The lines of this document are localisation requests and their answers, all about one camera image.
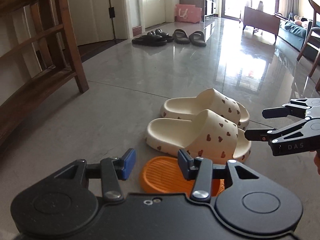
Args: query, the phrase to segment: white slipper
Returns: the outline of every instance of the white slipper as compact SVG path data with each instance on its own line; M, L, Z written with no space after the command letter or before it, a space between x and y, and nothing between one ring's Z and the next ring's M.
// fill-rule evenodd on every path
M210 109L234 122L242 130L249 124L250 115L245 107L213 88L201 92L197 97L169 99L164 102L160 114L165 118L193 120L204 109Z
M211 110L201 111L192 121L158 118L147 127L146 143L158 151L177 156L186 149L193 157L226 164L229 159L244 162L250 155L251 142L244 131Z

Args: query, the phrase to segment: slide sandal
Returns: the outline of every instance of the slide sandal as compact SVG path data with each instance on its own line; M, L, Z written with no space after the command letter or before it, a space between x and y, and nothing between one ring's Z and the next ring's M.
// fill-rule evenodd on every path
M189 44L190 40L184 30L176 29L172 34L174 41L178 44Z
M172 157L155 157L148 161L140 173L140 185L146 193L191 194L194 180L185 180L178 166L178 160ZM224 180L213 179L211 196L224 191Z
M191 157L226 164L235 159L244 162L250 155L251 142L244 131L211 110L201 111L192 121L158 118L147 127L146 143L153 149L177 156L185 149Z
M168 33L164 33L161 29L156 29L155 33L165 38L167 42L173 42L173 37L170 36Z
M132 39L132 44L159 47L166 45L167 40L160 35L155 35L149 32L147 35L142 35L139 38Z
M204 34L201 31L196 31L189 36L189 40L191 43L198 47L205 47L207 44L205 43Z
M204 109L210 109L234 122L242 130L250 121L250 115L243 105L213 88L201 92L197 97L168 99L161 107L160 114L166 118L193 120Z

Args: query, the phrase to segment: door hinge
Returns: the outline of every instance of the door hinge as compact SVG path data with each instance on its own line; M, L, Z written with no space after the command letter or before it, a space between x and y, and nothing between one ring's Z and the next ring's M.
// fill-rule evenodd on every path
M109 16L110 16L110 19L116 17L115 8L114 8L114 7L110 7L110 8L109 8Z

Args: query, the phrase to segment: black slipper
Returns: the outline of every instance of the black slipper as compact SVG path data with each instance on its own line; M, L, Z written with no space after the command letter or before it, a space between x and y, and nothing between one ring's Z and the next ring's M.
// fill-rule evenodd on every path
M178 44L189 44L190 40L188 39L187 34L184 30L176 29L172 34L174 41Z
M170 36L168 33L164 33L161 29L156 29L155 33L165 38L167 42L173 42L173 37Z
M204 40L204 34L201 31L196 31L189 36L191 43L198 47L205 47L207 44Z
M142 35L139 38L132 40L133 44L159 47L167 44L167 40L160 35L156 35L154 32L149 32L147 35Z

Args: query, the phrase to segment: orange slipper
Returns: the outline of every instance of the orange slipper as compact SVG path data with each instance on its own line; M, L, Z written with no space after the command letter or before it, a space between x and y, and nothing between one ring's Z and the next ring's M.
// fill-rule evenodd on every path
M148 161L140 174L140 185L147 193L179 193L190 196L194 180L185 180L178 160L172 157L155 157ZM212 196L224 191L224 180L212 180Z

